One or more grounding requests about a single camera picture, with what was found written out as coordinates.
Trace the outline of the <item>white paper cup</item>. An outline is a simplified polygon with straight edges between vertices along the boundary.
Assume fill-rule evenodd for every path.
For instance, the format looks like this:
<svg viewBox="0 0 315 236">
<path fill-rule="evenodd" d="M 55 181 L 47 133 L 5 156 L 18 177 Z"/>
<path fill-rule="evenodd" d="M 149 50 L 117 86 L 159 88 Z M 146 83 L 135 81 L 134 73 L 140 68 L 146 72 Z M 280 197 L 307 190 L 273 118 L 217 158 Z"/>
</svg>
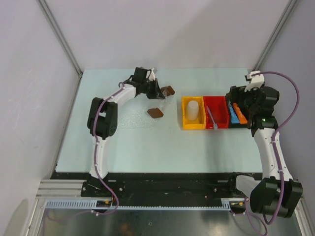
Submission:
<svg viewBox="0 0 315 236">
<path fill-rule="evenodd" d="M 196 100 L 191 100 L 188 104 L 187 104 L 187 119 L 188 120 L 196 120 L 198 117 L 198 113 L 199 113 L 199 104 Z"/>
</svg>

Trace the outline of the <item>brown wooden block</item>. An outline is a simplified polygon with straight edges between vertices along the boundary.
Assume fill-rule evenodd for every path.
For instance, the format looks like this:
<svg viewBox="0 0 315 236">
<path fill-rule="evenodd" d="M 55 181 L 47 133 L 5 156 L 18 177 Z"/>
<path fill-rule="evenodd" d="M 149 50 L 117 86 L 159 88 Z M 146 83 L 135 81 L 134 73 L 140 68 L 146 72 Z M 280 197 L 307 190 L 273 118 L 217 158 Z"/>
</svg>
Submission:
<svg viewBox="0 0 315 236">
<path fill-rule="evenodd" d="M 151 118 L 162 118 L 164 113 L 159 108 L 151 108 L 147 110 L 147 113 Z"/>
</svg>

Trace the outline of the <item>brown block with hole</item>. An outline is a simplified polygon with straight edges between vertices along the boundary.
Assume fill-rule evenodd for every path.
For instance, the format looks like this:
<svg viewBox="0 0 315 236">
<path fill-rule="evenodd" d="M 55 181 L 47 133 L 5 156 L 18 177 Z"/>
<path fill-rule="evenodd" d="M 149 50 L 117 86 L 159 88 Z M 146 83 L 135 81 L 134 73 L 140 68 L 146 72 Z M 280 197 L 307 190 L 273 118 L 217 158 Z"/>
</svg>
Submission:
<svg viewBox="0 0 315 236">
<path fill-rule="evenodd" d="M 175 90 L 171 86 L 162 87 L 160 90 L 165 97 L 173 96 L 175 94 Z"/>
</svg>

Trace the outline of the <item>clear plastic tray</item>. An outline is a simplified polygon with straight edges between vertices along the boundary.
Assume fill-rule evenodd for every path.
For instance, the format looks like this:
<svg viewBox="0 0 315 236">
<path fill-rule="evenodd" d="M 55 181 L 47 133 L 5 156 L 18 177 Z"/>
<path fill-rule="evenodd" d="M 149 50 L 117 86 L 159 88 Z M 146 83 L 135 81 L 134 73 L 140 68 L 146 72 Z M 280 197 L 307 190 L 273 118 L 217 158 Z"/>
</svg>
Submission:
<svg viewBox="0 0 315 236">
<path fill-rule="evenodd" d="M 118 128 L 150 128 L 166 115 L 175 91 L 171 86 L 161 89 L 165 99 L 148 99 L 139 95 L 118 107 Z"/>
</svg>

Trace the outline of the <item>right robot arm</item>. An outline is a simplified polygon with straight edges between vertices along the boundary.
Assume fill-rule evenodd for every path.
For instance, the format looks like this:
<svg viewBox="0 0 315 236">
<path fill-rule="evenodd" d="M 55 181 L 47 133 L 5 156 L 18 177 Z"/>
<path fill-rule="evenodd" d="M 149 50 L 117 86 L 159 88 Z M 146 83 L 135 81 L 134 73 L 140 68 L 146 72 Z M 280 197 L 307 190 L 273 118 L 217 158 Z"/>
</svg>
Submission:
<svg viewBox="0 0 315 236">
<path fill-rule="evenodd" d="M 273 115 L 279 97 L 276 89 L 267 86 L 250 90 L 232 86 L 226 94 L 227 104 L 237 105 L 247 119 L 247 128 L 257 144 L 262 164 L 261 181 L 247 174 L 236 174 L 235 180 L 228 183 L 227 192 L 232 197 L 241 194 L 249 197 L 254 213 L 290 218 L 303 187 L 294 181 L 282 154 L 279 126 Z"/>
</svg>

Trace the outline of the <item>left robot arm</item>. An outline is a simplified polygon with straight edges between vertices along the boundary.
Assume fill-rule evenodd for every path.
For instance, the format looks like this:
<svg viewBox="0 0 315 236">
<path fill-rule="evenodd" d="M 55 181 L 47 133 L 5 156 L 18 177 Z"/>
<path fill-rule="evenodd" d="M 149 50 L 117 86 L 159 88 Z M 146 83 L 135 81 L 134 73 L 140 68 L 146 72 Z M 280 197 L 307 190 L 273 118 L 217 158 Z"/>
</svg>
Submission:
<svg viewBox="0 0 315 236">
<path fill-rule="evenodd" d="M 118 108 L 140 94 L 150 100 L 165 100 L 156 78 L 155 68 L 136 67 L 128 79 L 119 82 L 118 90 L 108 98 L 95 97 L 92 100 L 87 127 L 93 137 L 94 157 L 89 174 L 104 179 L 108 167 L 104 151 L 118 127 Z"/>
</svg>

